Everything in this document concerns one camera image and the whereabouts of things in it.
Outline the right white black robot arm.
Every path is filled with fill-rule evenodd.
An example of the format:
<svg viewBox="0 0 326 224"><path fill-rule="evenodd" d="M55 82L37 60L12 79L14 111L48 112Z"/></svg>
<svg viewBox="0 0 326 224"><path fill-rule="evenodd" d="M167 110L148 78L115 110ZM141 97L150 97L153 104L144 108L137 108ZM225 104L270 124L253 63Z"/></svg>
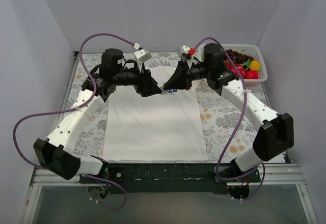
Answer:
<svg viewBox="0 0 326 224"><path fill-rule="evenodd" d="M257 131L256 137L252 146L233 159L228 168L215 169L215 175L220 181L242 182L260 164L293 147L293 117L276 112L253 95L237 67L225 68L228 54L220 44L206 44L201 61L197 61L195 52L185 45L179 47L181 60L162 90L189 90L193 81L206 79L211 89L241 110L240 119L246 117L250 121Z"/></svg>

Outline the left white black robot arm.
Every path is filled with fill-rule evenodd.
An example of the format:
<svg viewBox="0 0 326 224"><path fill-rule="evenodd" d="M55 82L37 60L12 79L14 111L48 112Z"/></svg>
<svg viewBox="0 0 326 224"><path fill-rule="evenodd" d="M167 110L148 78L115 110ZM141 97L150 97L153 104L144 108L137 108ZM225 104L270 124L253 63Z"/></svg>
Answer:
<svg viewBox="0 0 326 224"><path fill-rule="evenodd" d="M70 180L76 175L90 174L97 183L108 179L103 160L95 156L73 156L75 144L84 128L101 110L117 86L133 86L142 97L161 94L162 90L144 63L151 54L140 48L132 60L126 60L119 49L109 48L102 54L101 63L95 66L81 86L73 111L65 115L46 139L37 139L34 150L40 165L56 175Z"/></svg>

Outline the white daisy print t-shirt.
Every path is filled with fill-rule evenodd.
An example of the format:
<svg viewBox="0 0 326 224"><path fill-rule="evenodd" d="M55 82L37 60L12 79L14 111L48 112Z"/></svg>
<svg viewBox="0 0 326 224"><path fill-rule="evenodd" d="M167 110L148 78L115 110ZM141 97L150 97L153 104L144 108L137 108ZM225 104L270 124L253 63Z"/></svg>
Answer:
<svg viewBox="0 0 326 224"><path fill-rule="evenodd" d="M108 99L102 158L107 161L206 161L199 103L190 90L141 97L131 86Z"/></svg>

